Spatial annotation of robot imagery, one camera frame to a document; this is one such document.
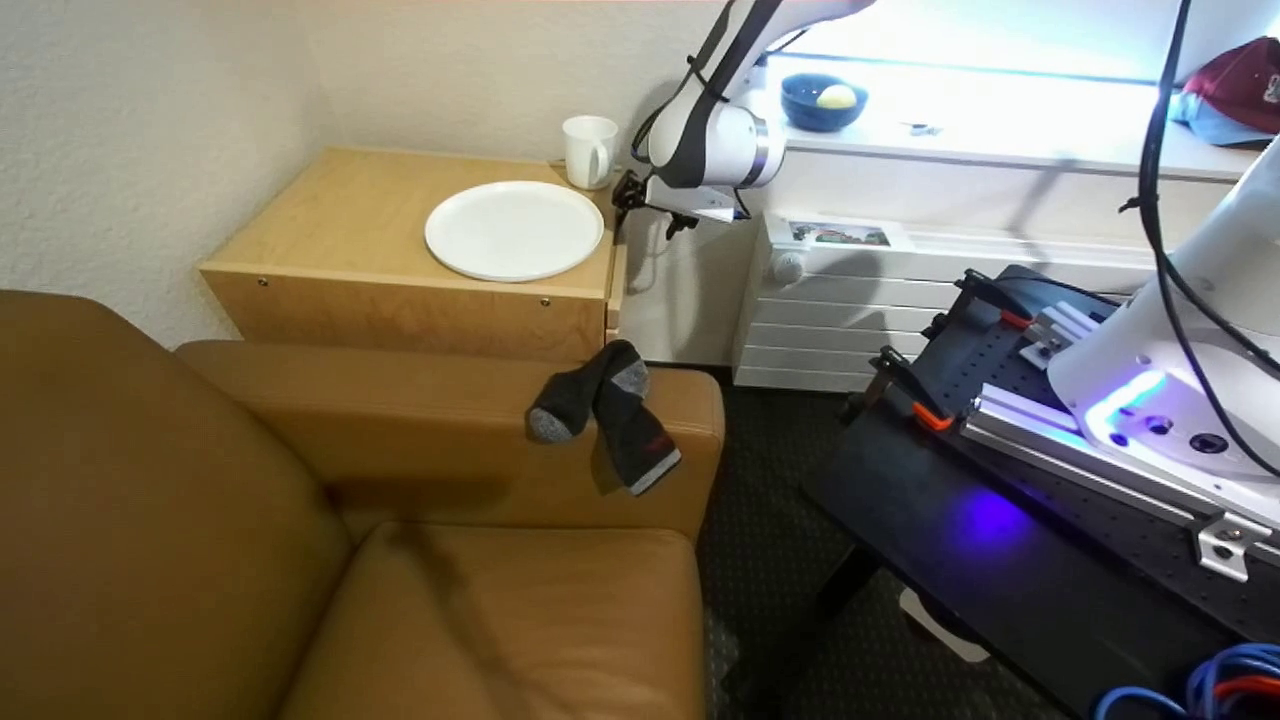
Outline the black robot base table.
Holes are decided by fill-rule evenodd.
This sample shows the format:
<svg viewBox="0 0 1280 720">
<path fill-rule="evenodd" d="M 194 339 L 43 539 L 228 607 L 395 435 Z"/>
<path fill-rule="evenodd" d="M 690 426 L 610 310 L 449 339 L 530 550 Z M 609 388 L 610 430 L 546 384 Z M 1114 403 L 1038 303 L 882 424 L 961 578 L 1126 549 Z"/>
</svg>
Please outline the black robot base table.
<svg viewBox="0 0 1280 720">
<path fill-rule="evenodd" d="M 1183 523 L 917 419 L 888 384 L 844 410 L 805 494 L 847 549 L 788 636 L 760 653 L 757 701 L 791 684 L 878 573 L 1071 714 L 1114 688 L 1174 688 L 1237 643 L 1280 639 L 1277 562 L 1243 583 L 1203 573 Z"/>
</svg>

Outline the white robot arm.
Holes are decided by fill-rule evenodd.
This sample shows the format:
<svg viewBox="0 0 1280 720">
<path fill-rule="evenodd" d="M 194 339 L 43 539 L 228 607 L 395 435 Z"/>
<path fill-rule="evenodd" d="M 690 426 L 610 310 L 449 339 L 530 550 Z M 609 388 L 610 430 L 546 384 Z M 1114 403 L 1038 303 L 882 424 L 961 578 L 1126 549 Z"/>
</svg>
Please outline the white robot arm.
<svg viewBox="0 0 1280 720">
<path fill-rule="evenodd" d="M 739 104 L 753 63 L 784 37 L 865 12 L 870 0 L 729 0 L 677 91 L 641 119 L 637 164 L 610 203 L 683 218 L 739 218 L 739 193 L 778 168 L 778 133 Z M 1243 410 L 1277 378 L 1263 326 L 1246 326 L 1243 285 L 1272 260 L 1263 164 L 1174 246 L 1162 246 L 1158 158 L 1192 0 L 1181 0 L 1140 144 L 1126 208 L 1140 214 L 1153 280 L 1094 333 L 1047 362 L 1075 426 L 1111 461 L 1158 480 L 1272 482 L 1280 430 Z"/>
</svg>

